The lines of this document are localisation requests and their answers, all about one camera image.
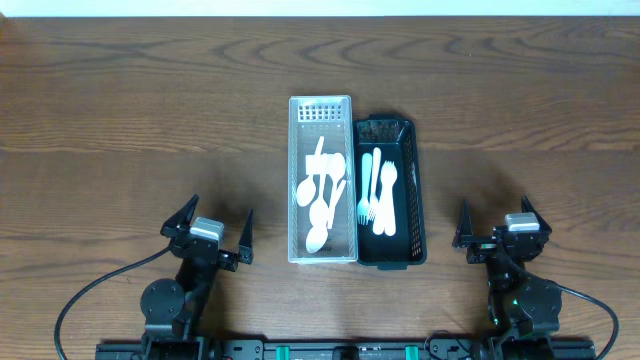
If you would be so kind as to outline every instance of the black tray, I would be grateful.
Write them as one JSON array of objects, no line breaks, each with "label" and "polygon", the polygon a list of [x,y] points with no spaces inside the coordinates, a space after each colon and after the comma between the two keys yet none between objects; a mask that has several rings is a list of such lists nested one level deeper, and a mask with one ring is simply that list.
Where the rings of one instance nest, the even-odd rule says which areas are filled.
[{"label": "black tray", "polygon": [[[380,270],[405,270],[408,265],[420,265],[427,259],[427,244],[422,214],[420,170],[416,134],[413,123],[397,115],[369,115],[353,123],[355,150],[356,202],[362,194],[362,155],[379,147],[380,164],[393,161],[398,179],[393,185],[396,233],[375,235],[372,222],[358,224],[358,262],[377,266]],[[381,186],[378,179],[377,195]]]}]

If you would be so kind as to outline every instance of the white wall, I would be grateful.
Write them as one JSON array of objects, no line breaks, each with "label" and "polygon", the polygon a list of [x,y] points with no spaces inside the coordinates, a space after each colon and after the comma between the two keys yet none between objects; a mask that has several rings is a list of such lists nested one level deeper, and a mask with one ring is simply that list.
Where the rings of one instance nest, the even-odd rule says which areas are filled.
[{"label": "white wall", "polygon": [[640,0],[0,0],[18,16],[640,15]]}]

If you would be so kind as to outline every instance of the tabletop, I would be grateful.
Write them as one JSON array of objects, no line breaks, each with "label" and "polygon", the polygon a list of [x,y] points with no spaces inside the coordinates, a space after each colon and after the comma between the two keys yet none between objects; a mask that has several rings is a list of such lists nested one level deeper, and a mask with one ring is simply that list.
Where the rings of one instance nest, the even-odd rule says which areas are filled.
[{"label": "tabletop", "polygon": [[[0,358],[53,359],[95,278],[159,251],[193,194],[255,260],[219,274],[203,331],[271,340],[426,338],[491,328],[483,266],[451,247],[519,211],[553,228],[527,268],[609,304],[611,359],[640,357],[637,18],[8,19],[0,39]],[[407,271],[287,261],[288,99],[345,94],[354,119],[416,126],[429,257]],[[99,285],[62,329],[69,358],[139,339],[164,257]],[[560,335],[611,333],[563,296]]]}]

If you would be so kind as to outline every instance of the wire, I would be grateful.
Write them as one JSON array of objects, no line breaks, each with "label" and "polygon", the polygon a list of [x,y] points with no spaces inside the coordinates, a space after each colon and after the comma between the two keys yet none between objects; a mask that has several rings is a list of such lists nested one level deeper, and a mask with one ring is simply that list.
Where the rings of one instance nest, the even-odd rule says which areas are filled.
[{"label": "wire", "polygon": [[434,358],[434,359],[436,359],[436,360],[445,360],[445,359],[442,359],[442,358],[440,358],[440,357],[438,357],[438,356],[434,355],[434,354],[431,352],[431,338],[432,338],[434,335],[436,335],[437,333],[447,333],[447,334],[449,334],[449,336],[451,336],[451,337],[452,337],[452,338],[453,338],[453,339],[458,343],[458,345],[460,345],[460,348],[462,348],[462,350],[464,350],[464,351],[466,351],[466,352],[467,352],[467,354],[468,354],[467,356],[463,356],[463,357],[461,357],[461,358],[458,358],[458,360],[466,360],[466,359],[469,359],[469,357],[471,356],[471,351],[469,351],[469,349],[468,349],[466,346],[462,345],[462,342],[460,342],[460,339],[458,339],[458,336],[456,336],[455,334],[453,334],[453,333],[452,333],[451,331],[449,331],[449,330],[436,330],[436,331],[434,331],[434,332],[433,332],[433,333],[432,333],[432,334],[431,334],[431,335],[430,335],[430,336],[429,336],[429,337],[424,341],[423,348],[424,348],[424,351],[426,351],[427,353],[429,353],[429,356],[431,356],[432,358]]},{"label": "wire", "polygon": [[60,360],[67,360],[67,356],[64,354],[64,351],[62,350],[62,344],[60,343],[60,328],[62,328],[62,320],[64,320],[65,315],[67,315],[67,312],[69,312],[69,309],[71,309],[71,306],[73,306],[73,304],[75,304],[76,301],[78,301],[78,299],[80,299],[80,297],[84,294],[86,294],[89,290],[93,289],[96,285],[102,283],[105,280],[108,280],[116,275],[120,275],[123,272],[129,271],[131,269],[135,269],[138,266],[142,266],[148,262],[151,262],[157,258],[159,258],[160,256],[166,254],[171,248],[170,247],[166,247],[162,250],[160,250],[159,252],[149,256],[146,259],[142,259],[136,263],[133,263],[131,265],[127,265],[123,268],[120,268],[118,270],[112,271],[102,277],[100,277],[99,279],[94,280],[91,284],[87,285],[84,287],[84,289],[80,290],[74,297],[71,298],[71,300],[69,300],[69,302],[67,303],[67,305],[64,307],[64,309],[62,309],[62,311],[60,312],[60,315],[58,316],[58,321],[56,321],[56,327],[55,330],[53,332],[53,343],[56,345],[56,350],[58,351],[58,356],[60,357]]},{"label": "wire", "polygon": [[583,294],[579,291],[570,289],[568,287],[559,285],[554,283],[553,281],[550,280],[546,280],[543,279],[539,276],[533,275],[532,273],[528,272],[527,270],[523,269],[522,267],[518,266],[518,264],[515,263],[515,261],[513,261],[513,259],[511,259],[511,257],[507,256],[505,254],[505,258],[508,259],[509,264],[511,265],[512,268],[514,268],[517,272],[520,273],[520,275],[526,276],[526,277],[530,277],[532,279],[538,280],[538,281],[542,281],[544,283],[546,283],[549,286],[555,287],[557,289],[560,289],[564,292],[566,292],[567,294],[571,294],[575,297],[579,297],[582,300],[586,300],[592,304],[598,305],[599,307],[601,307],[602,309],[604,309],[609,316],[611,316],[611,320],[613,321],[613,331],[611,332],[611,337],[609,338],[609,342],[607,342],[607,345],[605,345],[604,349],[602,349],[602,351],[600,352],[600,354],[596,357],[596,360],[600,360],[600,359],[604,359],[604,357],[609,353],[609,350],[611,350],[611,348],[613,347],[613,344],[615,344],[616,339],[618,338],[618,331],[620,329],[620,324],[618,322],[618,316],[616,315],[616,313],[609,307],[609,305],[603,303],[602,301],[589,296],[587,294]]}]

